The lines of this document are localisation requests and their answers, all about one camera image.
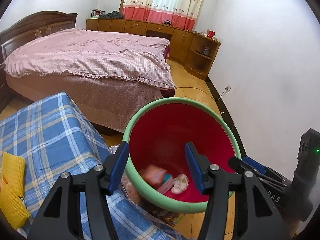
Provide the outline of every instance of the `wooden headboard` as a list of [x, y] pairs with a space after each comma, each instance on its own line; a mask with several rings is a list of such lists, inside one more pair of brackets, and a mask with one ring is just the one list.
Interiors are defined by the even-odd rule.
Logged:
[[36, 38], [76, 26], [76, 13], [42, 11], [31, 14], [0, 33], [0, 63], [15, 49]]

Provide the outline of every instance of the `curtain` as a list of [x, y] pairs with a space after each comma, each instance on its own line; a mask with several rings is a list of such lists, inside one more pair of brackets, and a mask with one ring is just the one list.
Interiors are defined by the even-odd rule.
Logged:
[[122, 13], [125, 19], [154, 23], [170, 23], [192, 30], [202, 0], [124, 0]]

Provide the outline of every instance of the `ruffled trim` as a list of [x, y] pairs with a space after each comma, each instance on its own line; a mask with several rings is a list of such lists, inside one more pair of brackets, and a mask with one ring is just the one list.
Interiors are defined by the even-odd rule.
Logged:
[[124, 77], [124, 76], [111, 76], [111, 75], [95, 75], [95, 74], [88, 74], [88, 73], [83, 73], [83, 72], [70, 72], [68, 70], [60, 73], [60, 72], [56, 72], [56, 71], [52, 71], [52, 72], [45, 72], [45, 73], [39, 73], [39, 72], [34, 72], [34, 73], [24, 73], [21, 76], [13, 76], [13, 77], [17, 77], [17, 78], [21, 78], [23, 76], [26, 75], [37, 75], [37, 76], [47, 76], [47, 75], [63, 75], [65, 73], [69, 73], [70, 75], [78, 75], [78, 76], [82, 76], [82, 77], [88, 77], [88, 78], [95, 78], [95, 79], [100, 79], [100, 78], [114, 78], [114, 79], [121, 79], [121, 80], [125, 80], [125, 81], [129, 81], [129, 82], [142, 82], [144, 84], [159, 88], [159, 89], [173, 89], [176, 88], [176, 85], [174, 84], [174, 86], [172, 85], [167, 85], [165, 83], [162, 82], [156, 82], [147, 78], [143, 78], [143, 77]]

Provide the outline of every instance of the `pink bedspread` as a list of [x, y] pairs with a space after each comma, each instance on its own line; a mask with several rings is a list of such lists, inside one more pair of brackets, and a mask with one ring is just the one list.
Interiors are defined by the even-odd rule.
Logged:
[[33, 40], [12, 52], [5, 71], [24, 75], [79, 75], [175, 88], [164, 51], [169, 41], [127, 33], [68, 29]]

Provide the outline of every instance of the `cabinet door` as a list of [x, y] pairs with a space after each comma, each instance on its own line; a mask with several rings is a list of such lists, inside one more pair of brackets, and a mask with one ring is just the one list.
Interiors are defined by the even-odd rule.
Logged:
[[125, 20], [112, 20], [110, 31], [112, 33], [123, 33], [125, 27]]
[[146, 30], [143, 30], [143, 29], [125, 27], [124, 32], [135, 34], [135, 35], [140, 35], [140, 36], [146, 36]]
[[97, 31], [98, 29], [98, 20], [87, 20], [85, 25], [86, 30]]
[[99, 20], [98, 31], [109, 32], [111, 27], [111, 20]]
[[182, 40], [185, 37], [186, 32], [178, 29], [174, 29], [173, 35], [170, 41], [170, 57], [179, 57], [180, 49], [182, 46]]
[[185, 32], [184, 38], [182, 39], [182, 46], [180, 49], [178, 60], [185, 62], [191, 46], [192, 39], [193, 39], [193, 33]]

